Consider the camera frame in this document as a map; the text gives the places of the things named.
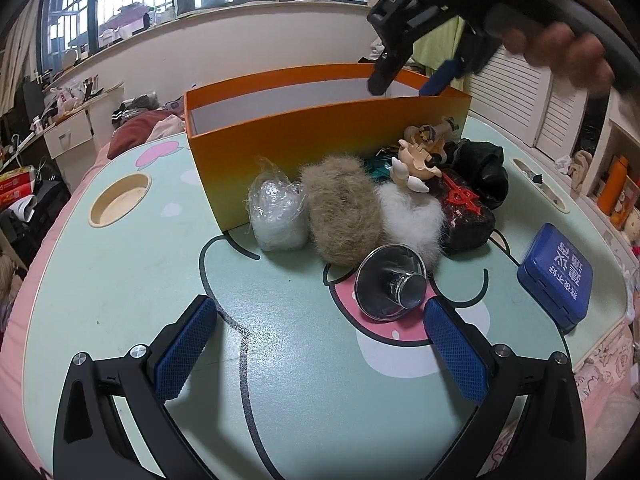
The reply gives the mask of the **right hand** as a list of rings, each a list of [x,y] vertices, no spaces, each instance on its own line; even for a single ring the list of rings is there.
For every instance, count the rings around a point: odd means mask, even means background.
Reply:
[[[582,0],[609,20],[619,23],[611,3],[606,0]],[[519,29],[506,30],[501,41],[507,51],[524,56],[534,67],[548,67],[573,87],[593,96],[603,96],[614,81],[612,68],[605,59],[605,47],[592,35],[576,36],[570,26],[554,23],[535,36]]]

